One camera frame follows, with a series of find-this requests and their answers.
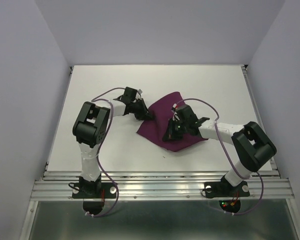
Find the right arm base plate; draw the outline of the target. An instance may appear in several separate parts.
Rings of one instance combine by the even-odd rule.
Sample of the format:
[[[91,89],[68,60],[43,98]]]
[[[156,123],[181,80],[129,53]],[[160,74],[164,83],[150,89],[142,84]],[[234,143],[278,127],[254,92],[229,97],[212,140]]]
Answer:
[[[227,197],[249,197],[250,191],[248,183],[242,181],[237,186],[232,186],[228,182],[221,181],[210,181],[205,182],[203,189],[201,190],[201,195],[208,199],[213,198],[227,198]]]

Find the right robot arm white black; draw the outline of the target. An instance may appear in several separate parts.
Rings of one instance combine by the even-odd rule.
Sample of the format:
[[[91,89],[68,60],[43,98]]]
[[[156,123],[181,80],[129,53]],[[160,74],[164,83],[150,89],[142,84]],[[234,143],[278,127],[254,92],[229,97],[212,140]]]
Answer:
[[[218,123],[208,117],[198,118],[192,108],[185,104],[172,107],[173,117],[163,135],[164,142],[183,139],[190,135],[205,140],[218,140],[222,146],[234,146],[237,163],[220,181],[205,182],[201,194],[208,199],[221,197],[250,196],[247,180],[257,173],[276,153],[277,149],[258,123],[245,125]]]

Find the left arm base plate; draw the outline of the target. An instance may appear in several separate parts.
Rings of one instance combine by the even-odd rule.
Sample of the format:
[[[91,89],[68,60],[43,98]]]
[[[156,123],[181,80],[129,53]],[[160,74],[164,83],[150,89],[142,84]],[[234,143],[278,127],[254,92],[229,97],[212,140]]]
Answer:
[[[72,190],[73,199],[115,199],[117,189],[112,182],[103,182],[101,186],[84,190],[78,182],[70,182],[68,186]]]

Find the purple surgical cloth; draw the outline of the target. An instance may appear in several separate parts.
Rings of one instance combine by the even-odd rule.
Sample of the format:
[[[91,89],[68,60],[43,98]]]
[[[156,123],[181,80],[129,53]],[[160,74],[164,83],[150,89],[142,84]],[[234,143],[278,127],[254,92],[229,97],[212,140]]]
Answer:
[[[204,138],[184,134],[182,139],[173,141],[163,141],[164,134],[168,129],[169,119],[173,117],[172,107],[174,104],[184,105],[181,93],[178,91],[169,93],[156,102],[148,109],[154,115],[153,120],[145,120],[137,130],[137,134],[144,137],[151,143],[171,152],[179,152],[197,143],[204,142]]]

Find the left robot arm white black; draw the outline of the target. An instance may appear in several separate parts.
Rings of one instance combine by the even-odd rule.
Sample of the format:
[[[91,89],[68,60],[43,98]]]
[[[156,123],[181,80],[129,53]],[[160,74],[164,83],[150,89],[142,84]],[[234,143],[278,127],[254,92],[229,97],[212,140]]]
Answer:
[[[118,89],[123,90],[119,97],[112,100],[103,98],[104,95]],[[79,180],[69,184],[73,198],[99,199],[103,197],[107,187],[115,187],[114,183],[102,183],[99,154],[113,118],[129,114],[133,114],[139,121],[154,119],[140,89],[115,87],[83,103],[72,128],[81,156]]]

